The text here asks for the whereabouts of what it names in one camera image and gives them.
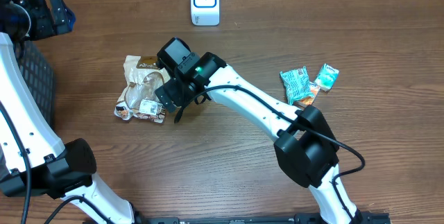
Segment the beige brown snack pouch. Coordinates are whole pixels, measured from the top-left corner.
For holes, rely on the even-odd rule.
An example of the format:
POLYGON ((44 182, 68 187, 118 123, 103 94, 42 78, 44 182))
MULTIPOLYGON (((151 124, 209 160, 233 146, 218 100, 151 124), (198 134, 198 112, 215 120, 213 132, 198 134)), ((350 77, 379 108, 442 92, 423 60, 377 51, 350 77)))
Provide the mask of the beige brown snack pouch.
POLYGON ((162 124, 166 109, 155 90, 169 82, 165 68, 159 68, 156 57, 127 55, 123 64, 126 87, 117 100, 114 115, 124 121, 145 119, 162 124))

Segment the teal tissue packet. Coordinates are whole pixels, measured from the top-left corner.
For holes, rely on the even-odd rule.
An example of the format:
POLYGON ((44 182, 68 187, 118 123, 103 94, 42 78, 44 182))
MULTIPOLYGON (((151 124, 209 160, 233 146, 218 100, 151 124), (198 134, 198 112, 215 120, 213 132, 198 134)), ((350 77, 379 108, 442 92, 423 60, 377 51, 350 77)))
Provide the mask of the teal tissue packet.
POLYGON ((310 95, 310 81, 306 66, 291 71, 281 71, 280 77, 286 90, 289 105, 293 105, 296 101, 310 95))

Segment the orange white snack packet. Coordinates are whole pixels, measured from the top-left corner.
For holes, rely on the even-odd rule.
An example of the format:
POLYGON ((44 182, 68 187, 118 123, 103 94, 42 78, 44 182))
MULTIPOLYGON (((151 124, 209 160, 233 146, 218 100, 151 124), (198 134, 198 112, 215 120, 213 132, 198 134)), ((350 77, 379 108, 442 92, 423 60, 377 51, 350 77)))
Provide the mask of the orange white snack packet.
POLYGON ((309 88, 310 88, 310 95, 296 102, 299 106, 307 107, 308 105, 312 105, 317 94, 321 90, 320 87, 313 82, 309 83, 309 88))

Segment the small teal white packet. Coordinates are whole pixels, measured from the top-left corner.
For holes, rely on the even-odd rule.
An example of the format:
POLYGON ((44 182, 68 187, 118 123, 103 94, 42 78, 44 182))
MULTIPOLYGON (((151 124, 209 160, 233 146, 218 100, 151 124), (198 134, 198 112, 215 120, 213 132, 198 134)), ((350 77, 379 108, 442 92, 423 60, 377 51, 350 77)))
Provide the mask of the small teal white packet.
POLYGON ((328 92, 331 90, 339 76, 339 70, 334 67, 324 64, 318 75, 316 76, 314 83, 318 85, 323 91, 328 92))

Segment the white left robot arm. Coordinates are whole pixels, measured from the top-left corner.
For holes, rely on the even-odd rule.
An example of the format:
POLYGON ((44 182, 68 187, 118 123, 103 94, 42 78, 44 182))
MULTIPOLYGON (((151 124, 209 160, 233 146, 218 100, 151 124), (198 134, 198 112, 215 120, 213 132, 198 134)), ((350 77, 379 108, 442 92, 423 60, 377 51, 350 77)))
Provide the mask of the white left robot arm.
POLYGON ((54 72, 34 43, 75 20, 63 0, 1 0, 1 192, 25 203, 47 195, 97 223, 142 223, 100 178, 89 144, 64 143, 52 128, 54 72))

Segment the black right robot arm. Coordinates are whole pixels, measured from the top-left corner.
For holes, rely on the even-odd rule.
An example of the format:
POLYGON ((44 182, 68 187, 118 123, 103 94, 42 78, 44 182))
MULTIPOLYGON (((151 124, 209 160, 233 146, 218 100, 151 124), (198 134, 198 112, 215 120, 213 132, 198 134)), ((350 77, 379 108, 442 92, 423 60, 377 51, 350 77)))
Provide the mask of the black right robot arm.
POLYGON ((214 101, 234 110, 271 139, 279 167, 311 191, 324 222, 362 222, 341 182, 337 156, 340 148, 356 151, 336 139, 320 110, 301 110, 269 96, 217 55, 199 56, 177 37, 159 50, 156 63, 171 78, 155 94, 168 112, 176 113, 176 123, 191 103, 214 101))

